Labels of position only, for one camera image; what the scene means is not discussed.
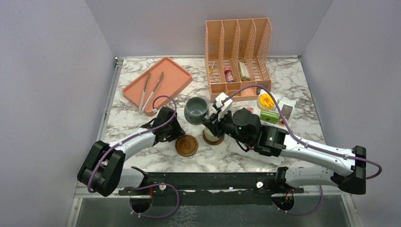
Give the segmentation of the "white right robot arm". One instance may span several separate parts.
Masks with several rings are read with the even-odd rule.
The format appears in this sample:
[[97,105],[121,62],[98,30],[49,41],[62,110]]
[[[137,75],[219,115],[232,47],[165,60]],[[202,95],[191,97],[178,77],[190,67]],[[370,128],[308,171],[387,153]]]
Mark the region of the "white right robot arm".
[[335,148],[299,137],[275,126],[263,125],[258,115],[242,108],[228,111],[221,119],[208,111],[184,111],[185,119],[192,125],[204,125],[216,137],[228,135],[244,144],[247,151],[263,156],[290,157],[303,160],[316,167],[279,168],[273,187],[285,192],[290,187],[306,185],[337,186],[340,190],[363,195],[366,193],[366,148]]

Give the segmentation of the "dark blue-green ceramic mug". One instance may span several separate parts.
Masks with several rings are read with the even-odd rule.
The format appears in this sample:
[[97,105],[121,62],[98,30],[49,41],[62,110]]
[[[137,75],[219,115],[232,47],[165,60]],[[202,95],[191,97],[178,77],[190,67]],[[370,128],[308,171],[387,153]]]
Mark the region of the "dark blue-green ceramic mug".
[[184,108],[184,117],[192,125],[201,125],[204,117],[208,114],[208,101],[201,97],[190,98]]

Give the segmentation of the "light green ceramic mug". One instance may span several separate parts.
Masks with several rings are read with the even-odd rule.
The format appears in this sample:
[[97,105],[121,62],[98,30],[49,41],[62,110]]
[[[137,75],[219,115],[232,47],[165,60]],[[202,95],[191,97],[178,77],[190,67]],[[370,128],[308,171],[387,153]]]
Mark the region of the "light green ceramic mug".
[[204,129],[203,134],[204,134],[205,140],[208,142],[217,142],[220,140],[220,138],[214,136],[213,133],[208,128]]

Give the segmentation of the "yellow frosted donut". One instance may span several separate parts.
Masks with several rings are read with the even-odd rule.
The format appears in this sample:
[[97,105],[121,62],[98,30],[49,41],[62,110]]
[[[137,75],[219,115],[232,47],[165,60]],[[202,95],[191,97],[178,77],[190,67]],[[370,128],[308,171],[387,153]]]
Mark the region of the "yellow frosted donut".
[[259,94],[257,99],[257,105],[266,111],[275,110],[275,103],[273,102],[272,97],[268,93]]

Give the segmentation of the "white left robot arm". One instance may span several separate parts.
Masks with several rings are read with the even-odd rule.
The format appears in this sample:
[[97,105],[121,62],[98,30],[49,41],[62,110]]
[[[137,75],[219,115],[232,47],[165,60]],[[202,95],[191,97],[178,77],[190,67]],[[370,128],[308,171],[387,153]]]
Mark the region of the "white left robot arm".
[[124,139],[114,143],[96,141],[78,171],[77,180],[87,186],[89,193],[107,197],[115,189],[125,187],[122,180],[129,178],[127,186],[135,193],[143,194],[148,190],[148,180],[141,171],[123,171],[124,162],[144,149],[184,135],[176,111],[162,107],[156,118]]

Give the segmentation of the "green layered cake slice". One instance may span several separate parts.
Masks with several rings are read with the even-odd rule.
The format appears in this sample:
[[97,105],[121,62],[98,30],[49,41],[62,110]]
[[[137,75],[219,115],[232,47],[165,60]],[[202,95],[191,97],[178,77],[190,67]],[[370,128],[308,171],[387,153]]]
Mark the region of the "green layered cake slice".
[[279,121],[279,114],[275,111],[261,110],[260,120],[271,124],[276,124]]

